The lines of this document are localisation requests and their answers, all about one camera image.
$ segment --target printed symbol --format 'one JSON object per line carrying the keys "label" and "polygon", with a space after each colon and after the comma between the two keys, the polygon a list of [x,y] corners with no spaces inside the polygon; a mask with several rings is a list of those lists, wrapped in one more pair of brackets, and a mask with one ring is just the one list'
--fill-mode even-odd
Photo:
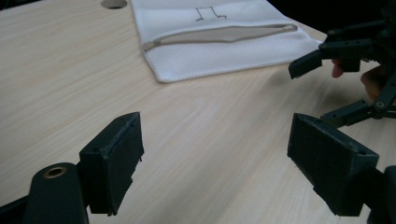
{"label": "printed symbol", "polygon": [[200,18],[197,21],[210,21],[224,19],[227,20],[227,16],[218,16],[213,7],[196,7]]}

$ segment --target white mesh bag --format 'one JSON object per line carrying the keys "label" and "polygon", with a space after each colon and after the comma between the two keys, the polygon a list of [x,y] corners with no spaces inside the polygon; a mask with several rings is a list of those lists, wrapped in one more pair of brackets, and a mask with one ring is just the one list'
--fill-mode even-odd
{"label": "white mesh bag", "polygon": [[289,63],[318,48],[264,0],[131,0],[140,44],[161,82]]}

